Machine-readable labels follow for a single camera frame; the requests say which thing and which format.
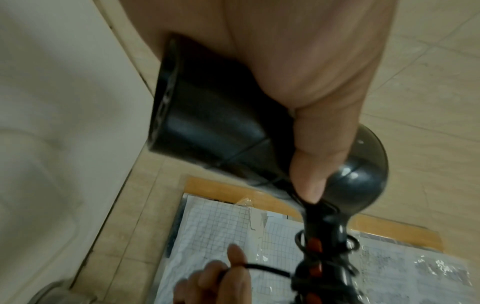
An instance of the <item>white wall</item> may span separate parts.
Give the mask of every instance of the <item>white wall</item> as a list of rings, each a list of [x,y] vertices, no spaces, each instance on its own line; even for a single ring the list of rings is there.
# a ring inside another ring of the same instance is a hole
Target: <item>white wall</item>
[[[75,275],[152,102],[91,1],[0,2],[0,304]]]

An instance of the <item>hand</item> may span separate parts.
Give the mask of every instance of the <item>hand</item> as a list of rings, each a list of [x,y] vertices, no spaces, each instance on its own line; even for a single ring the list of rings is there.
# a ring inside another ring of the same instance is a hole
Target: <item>hand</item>
[[[290,178],[306,201],[345,161],[397,0],[122,0],[161,58],[170,33],[247,65],[295,109]]]
[[[245,254],[235,244],[226,252],[231,268],[219,282],[219,275],[229,267],[221,261],[211,261],[201,271],[180,280],[173,290],[173,304],[251,304],[252,282]]]

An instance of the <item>white panel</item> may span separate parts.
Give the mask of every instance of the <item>white panel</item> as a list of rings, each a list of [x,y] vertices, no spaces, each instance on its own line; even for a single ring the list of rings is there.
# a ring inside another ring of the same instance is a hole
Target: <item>white panel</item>
[[[153,98],[91,1],[0,3],[0,303],[72,278]]]

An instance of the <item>fingernail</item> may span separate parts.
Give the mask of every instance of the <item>fingernail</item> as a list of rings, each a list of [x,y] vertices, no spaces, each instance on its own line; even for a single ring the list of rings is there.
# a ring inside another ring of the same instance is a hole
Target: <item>fingernail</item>
[[[322,197],[322,194],[324,193],[325,182],[326,180],[322,179],[320,181],[311,183],[310,186],[307,188],[305,197],[303,197],[303,199],[309,203],[318,203],[320,198]]]

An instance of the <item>tile floor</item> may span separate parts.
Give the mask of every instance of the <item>tile floor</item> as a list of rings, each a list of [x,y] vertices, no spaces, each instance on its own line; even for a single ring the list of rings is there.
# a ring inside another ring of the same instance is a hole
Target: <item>tile floor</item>
[[[96,0],[151,91],[158,60],[117,0]],[[439,231],[480,286],[480,2],[400,0],[361,121],[391,164],[386,193],[366,214]],[[188,175],[237,183],[140,154],[74,289],[110,304],[142,303]]]

